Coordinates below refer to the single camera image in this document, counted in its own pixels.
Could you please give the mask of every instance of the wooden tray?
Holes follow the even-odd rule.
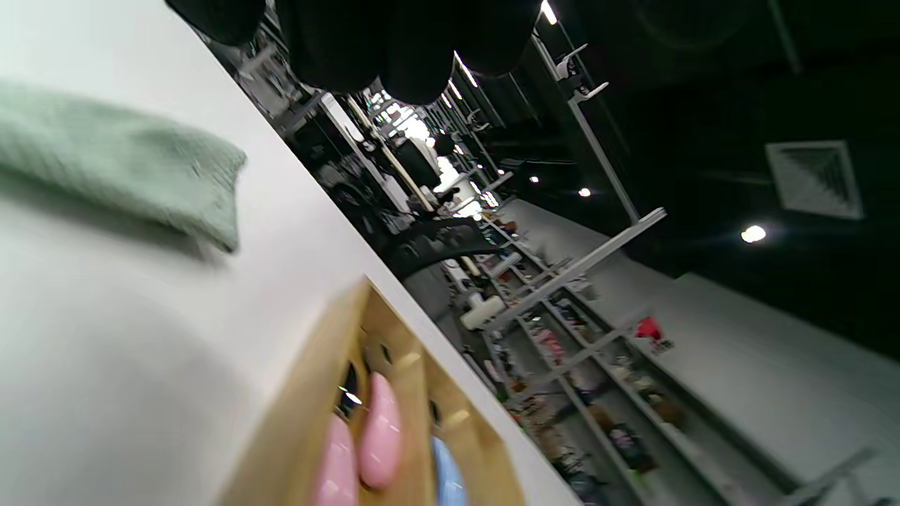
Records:
[[[463,472],[470,506],[523,506],[525,498],[505,445],[419,339],[366,280],[330,306],[295,361],[220,500],[225,506],[306,506],[318,477],[338,385],[353,363],[359,397],[368,401],[363,343],[376,336],[391,353],[385,374],[400,406],[403,446],[398,478],[381,491],[360,486],[363,506],[429,506],[436,502],[432,434],[443,439]],[[441,415],[433,423],[429,401]],[[365,411],[350,418],[355,441]]]

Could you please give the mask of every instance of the black fabric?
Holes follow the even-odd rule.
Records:
[[[449,133],[442,133],[435,138],[435,152],[439,157],[449,157],[456,149],[456,142]]]
[[[266,0],[166,0],[214,41],[249,41]],[[406,104],[430,104],[445,90],[456,50],[466,66],[502,76],[519,61],[541,0],[276,0],[291,70],[301,81],[355,92],[382,79]]]
[[[435,172],[434,167],[428,163],[428,160],[425,158],[425,155],[416,147],[415,144],[412,143],[411,140],[407,140],[403,142],[397,149],[394,150],[394,156],[397,157],[397,161],[403,165],[403,168],[406,169],[406,172],[412,177],[412,180],[416,182],[417,186],[425,186],[428,188],[434,188],[437,185],[441,184],[441,178]],[[398,181],[401,181],[400,174],[395,175]]]
[[[541,1],[531,0],[458,0],[460,8],[471,13],[459,25],[456,51],[472,72],[481,76],[503,76],[512,72],[535,21],[541,13]]]
[[[471,257],[497,253],[500,248],[490,244],[471,218],[430,221],[405,230],[382,259],[398,279],[449,258]]]
[[[266,0],[166,0],[207,37],[227,46],[249,42],[266,11]]]

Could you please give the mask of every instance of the ceiling vent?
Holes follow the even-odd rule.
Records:
[[[766,144],[781,205],[791,211],[863,218],[847,142],[817,140]]]

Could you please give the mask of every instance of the green towel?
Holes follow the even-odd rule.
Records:
[[[0,82],[0,171],[116,212],[238,247],[243,151],[124,107]]]

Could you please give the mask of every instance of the white countertop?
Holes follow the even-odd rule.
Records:
[[[224,256],[0,176],[0,504],[215,501],[327,299],[372,278],[507,440],[530,503],[578,504],[162,0],[5,2],[0,77],[233,141]]]

